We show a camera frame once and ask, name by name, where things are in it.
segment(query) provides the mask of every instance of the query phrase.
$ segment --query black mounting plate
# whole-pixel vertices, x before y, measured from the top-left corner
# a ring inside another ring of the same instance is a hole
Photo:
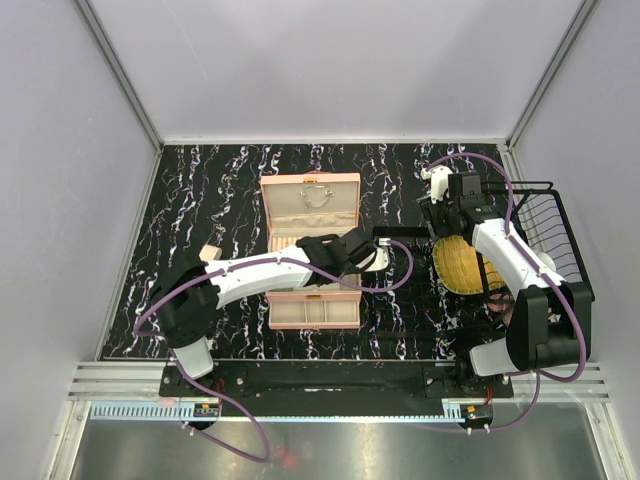
[[[242,402],[256,416],[442,415],[443,398],[511,398],[511,385],[492,377],[474,388],[457,385],[452,362],[219,361],[198,379]],[[160,382],[161,397],[206,396],[173,366]],[[241,413],[225,405],[225,416]]]

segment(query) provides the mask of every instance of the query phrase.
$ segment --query gray wall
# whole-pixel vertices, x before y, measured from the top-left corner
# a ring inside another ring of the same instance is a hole
[[[167,141],[504,138],[580,0],[92,0]]]
[[[71,1],[4,0],[0,24],[0,476],[32,480],[153,158]]]
[[[640,471],[640,2],[600,2],[516,152],[556,182],[593,281],[594,358]]]

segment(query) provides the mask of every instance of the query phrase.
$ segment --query white robotic arm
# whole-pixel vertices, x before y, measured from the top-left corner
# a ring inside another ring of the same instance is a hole
[[[551,270],[510,224],[507,233],[503,215],[487,202],[477,173],[454,174],[446,167],[424,172],[431,183],[428,197],[419,201],[435,238],[461,235],[484,255],[501,275],[515,299],[507,335],[475,346],[469,352],[474,373],[490,376],[517,370],[532,370],[578,361],[579,341],[566,310],[550,286],[558,287],[579,315],[590,349],[591,294],[582,282],[569,283]],[[549,309],[560,321],[549,323]]]
[[[283,258],[289,261],[280,262]],[[157,313],[169,348],[186,372],[192,378],[198,378],[213,369],[205,338],[212,311],[268,290],[330,283],[310,267],[335,277],[383,270],[389,265],[389,252],[355,228],[342,237],[305,237],[282,250],[247,258],[212,259],[205,265],[188,259],[176,263],[160,277],[151,292],[153,303],[196,277],[222,272],[212,275],[208,283],[186,289]]]

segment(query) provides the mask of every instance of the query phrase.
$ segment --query wire basket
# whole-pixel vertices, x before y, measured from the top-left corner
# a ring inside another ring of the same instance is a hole
[[[582,259],[571,222],[560,193],[552,182],[512,182],[515,197],[511,220],[523,240],[534,251],[551,257],[559,275],[567,282],[584,282],[595,295]],[[483,192],[494,202],[506,205],[504,183],[485,182]]]

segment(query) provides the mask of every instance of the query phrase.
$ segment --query jewelry box lid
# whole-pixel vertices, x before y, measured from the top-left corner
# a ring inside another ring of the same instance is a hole
[[[260,187],[270,229],[358,225],[359,173],[263,176]]]

